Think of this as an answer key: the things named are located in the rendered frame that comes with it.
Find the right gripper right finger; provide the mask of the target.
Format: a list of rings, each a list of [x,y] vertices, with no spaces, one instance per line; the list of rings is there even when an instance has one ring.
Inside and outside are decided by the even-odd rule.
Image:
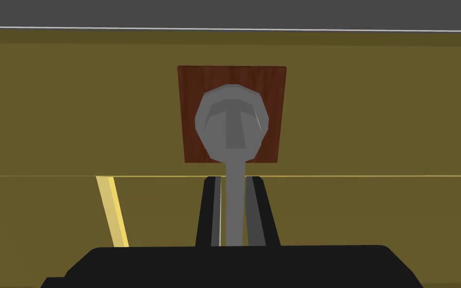
[[[281,246],[266,186],[259,176],[246,178],[245,218],[249,246]]]

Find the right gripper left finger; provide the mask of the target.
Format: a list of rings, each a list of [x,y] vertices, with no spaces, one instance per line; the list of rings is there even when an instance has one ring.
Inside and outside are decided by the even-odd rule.
[[[222,245],[222,178],[208,176],[203,182],[196,247],[219,247]]]

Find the grey spoon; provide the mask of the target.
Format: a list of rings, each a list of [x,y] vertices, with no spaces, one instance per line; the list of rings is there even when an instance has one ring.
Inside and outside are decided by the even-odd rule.
[[[225,244],[242,246],[246,162],[254,159],[269,129],[262,96],[239,84],[205,92],[194,118],[209,157],[225,165]]]

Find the brown wooden square board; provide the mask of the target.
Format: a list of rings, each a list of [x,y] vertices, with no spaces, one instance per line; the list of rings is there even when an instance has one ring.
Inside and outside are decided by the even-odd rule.
[[[185,163],[214,163],[195,129],[203,95],[227,84],[241,85],[261,95],[269,128],[251,163],[277,163],[286,86],[285,66],[180,65],[177,68]]]

